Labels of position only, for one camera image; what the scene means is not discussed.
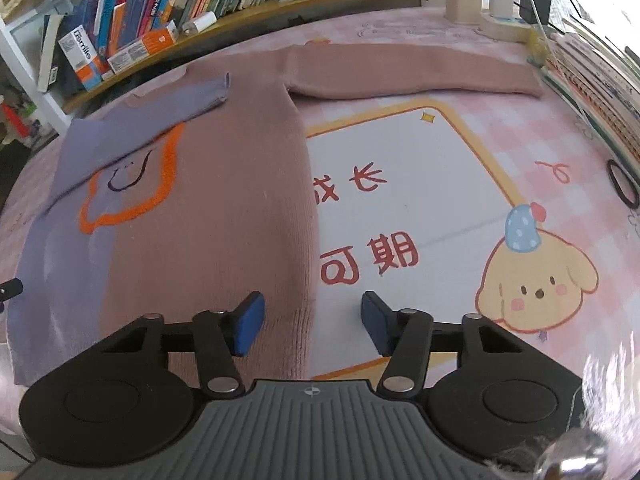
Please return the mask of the purple and mauve sweater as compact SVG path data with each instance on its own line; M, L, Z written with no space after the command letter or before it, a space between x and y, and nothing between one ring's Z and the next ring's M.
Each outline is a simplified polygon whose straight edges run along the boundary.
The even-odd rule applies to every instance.
M434 90L541 96L533 71L415 44L305 44L211 54L62 142L6 309L13 380L28 387L147 313L190 321L262 292L246 379L308 370L319 279L317 206L296 96Z

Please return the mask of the pink checkered cartoon tablecloth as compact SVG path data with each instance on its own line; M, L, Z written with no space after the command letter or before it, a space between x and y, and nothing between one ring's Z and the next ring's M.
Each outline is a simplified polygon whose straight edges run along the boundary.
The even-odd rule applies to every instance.
M439 322L479 313L580 373L620 347L639 355L639 219L606 171L608 150L538 79L522 47L500 47L416 11L416 38L383 23L369 38L316 41L309 27L272 44L415 44L529 67L541 96L434 90L364 100L296 96L317 206L319 279L303 378L358 370L376 357L360 321L373 290ZM42 154L46 203L64 139ZM19 432L26 389L13 380L1 310L1 426Z

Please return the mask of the white and wood bookshelf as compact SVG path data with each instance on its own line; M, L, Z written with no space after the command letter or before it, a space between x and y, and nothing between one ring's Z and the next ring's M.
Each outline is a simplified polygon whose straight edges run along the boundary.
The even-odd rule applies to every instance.
M386 1L401 0L20 0L1 19L1 59L44 121L64 133L81 107L150 66L213 51L229 34L252 38ZM74 72L59 74L57 84L40 91L43 20L75 11L85 47L116 63L86 84Z

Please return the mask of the white blue orange box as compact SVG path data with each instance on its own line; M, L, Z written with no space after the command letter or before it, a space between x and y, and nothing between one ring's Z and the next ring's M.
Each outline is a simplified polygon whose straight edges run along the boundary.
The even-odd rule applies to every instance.
M87 90L102 84L104 77L113 75L111 67L96 52L84 26L78 25L58 40L63 54L79 82Z

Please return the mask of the white orange flat box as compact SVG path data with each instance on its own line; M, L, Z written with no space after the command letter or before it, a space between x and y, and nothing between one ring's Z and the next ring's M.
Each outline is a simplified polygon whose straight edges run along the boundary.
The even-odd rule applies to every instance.
M122 47L107 62L112 72L119 74L137 62L173 46L177 38L177 27L170 21L164 27L150 30L128 46Z

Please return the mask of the white charger block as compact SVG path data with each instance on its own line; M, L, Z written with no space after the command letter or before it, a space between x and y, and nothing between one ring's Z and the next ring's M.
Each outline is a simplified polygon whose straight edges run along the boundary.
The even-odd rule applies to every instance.
M203 12L196 18L191 18L189 21L186 21L181 27L181 32L187 37L196 36L215 24L216 21L217 18L214 12Z

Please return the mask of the stack of notebooks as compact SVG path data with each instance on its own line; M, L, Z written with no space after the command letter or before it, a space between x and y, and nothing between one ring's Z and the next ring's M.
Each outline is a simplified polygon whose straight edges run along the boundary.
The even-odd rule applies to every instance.
M552 15L544 81L598 136L632 180L639 180L639 63L574 10Z

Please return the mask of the white power strip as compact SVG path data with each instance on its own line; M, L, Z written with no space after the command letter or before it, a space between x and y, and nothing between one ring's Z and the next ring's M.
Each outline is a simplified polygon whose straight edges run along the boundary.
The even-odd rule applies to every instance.
M494 18L483 12L476 31L492 40L525 44L531 30L532 26L521 18Z

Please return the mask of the beige pen holder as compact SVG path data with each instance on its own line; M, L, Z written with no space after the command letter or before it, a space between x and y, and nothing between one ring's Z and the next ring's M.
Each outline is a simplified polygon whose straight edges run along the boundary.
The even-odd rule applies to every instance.
M480 24L482 0L446 0L445 18L461 25Z

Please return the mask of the black power adapter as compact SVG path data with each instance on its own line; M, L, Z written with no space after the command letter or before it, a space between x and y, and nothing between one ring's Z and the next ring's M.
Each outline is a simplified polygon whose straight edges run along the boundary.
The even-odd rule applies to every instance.
M528 24L549 24L552 0L521 0L520 18Z

